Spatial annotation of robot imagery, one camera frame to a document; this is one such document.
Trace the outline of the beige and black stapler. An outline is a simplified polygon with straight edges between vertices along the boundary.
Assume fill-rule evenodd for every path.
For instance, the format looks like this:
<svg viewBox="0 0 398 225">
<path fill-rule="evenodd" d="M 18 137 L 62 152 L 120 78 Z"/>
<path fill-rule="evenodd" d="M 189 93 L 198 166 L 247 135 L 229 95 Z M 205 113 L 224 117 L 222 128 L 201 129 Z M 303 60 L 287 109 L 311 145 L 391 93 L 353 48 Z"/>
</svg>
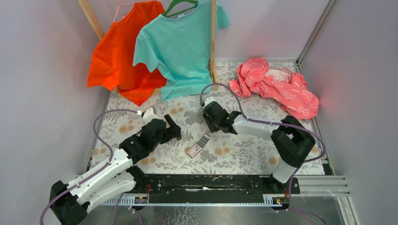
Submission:
<svg viewBox="0 0 398 225">
<path fill-rule="evenodd" d="M 169 125 L 167 128 L 167 133 L 170 139 L 175 138 L 176 140 L 180 141 L 182 139 L 181 128 L 173 121 L 169 114 L 166 114 L 164 119 Z"/>
</svg>

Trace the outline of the white red staple box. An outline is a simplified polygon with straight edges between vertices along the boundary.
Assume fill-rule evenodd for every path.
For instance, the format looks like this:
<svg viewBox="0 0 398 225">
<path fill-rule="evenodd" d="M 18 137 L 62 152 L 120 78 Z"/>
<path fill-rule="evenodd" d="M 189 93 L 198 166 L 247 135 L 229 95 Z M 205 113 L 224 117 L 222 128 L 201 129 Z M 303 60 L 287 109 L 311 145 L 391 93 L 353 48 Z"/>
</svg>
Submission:
<svg viewBox="0 0 398 225">
<path fill-rule="evenodd" d="M 188 151 L 187 154 L 193 158 L 196 155 L 198 155 L 201 151 L 203 150 L 203 148 L 201 146 L 199 146 L 198 144 L 195 144 L 194 146 L 192 146 Z"/>
</svg>

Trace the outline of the silver staple strip tray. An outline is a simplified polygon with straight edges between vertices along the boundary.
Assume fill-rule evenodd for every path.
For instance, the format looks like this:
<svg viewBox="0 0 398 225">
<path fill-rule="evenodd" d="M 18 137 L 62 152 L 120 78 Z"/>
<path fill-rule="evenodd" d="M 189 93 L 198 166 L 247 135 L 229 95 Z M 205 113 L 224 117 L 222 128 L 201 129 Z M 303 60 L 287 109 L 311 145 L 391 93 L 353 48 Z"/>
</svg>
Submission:
<svg viewBox="0 0 398 225">
<path fill-rule="evenodd" d="M 197 145 L 202 149 L 205 145 L 210 141 L 211 137 L 208 134 L 203 134 L 202 137 L 198 140 Z"/>
</svg>

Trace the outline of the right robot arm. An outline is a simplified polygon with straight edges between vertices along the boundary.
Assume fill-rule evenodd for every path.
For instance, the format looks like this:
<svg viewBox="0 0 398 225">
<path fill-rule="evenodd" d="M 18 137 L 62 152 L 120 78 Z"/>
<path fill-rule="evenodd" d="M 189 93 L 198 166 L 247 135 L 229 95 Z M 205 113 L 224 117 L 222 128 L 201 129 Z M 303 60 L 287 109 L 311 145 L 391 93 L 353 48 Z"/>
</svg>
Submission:
<svg viewBox="0 0 398 225">
<path fill-rule="evenodd" d="M 271 140 L 281 160 L 272 172 L 269 187 L 275 193 L 283 192 L 288 180 L 299 169 L 315 146 L 315 139 L 293 116 L 286 116 L 277 126 L 271 121 L 249 118 L 242 112 L 227 112 L 213 98 L 200 103 L 202 116 L 212 133 L 222 131 L 234 135 L 251 135 Z"/>
</svg>

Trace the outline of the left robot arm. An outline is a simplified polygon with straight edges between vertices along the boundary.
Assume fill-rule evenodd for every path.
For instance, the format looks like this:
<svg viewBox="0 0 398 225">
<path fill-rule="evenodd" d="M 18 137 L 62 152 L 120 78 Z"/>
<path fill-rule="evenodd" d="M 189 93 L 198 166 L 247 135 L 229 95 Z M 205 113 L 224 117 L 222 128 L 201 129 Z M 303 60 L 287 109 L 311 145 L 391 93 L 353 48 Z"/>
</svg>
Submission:
<svg viewBox="0 0 398 225">
<path fill-rule="evenodd" d="M 109 160 L 68 183 L 51 187 L 49 208 L 62 225 L 78 225 L 98 205 L 112 197 L 147 189 L 145 173 L 136 166 L 160 144 L 182 138 L 181 128 L 167 114 L 154 118 L 120 143 Z"/>
</svg>

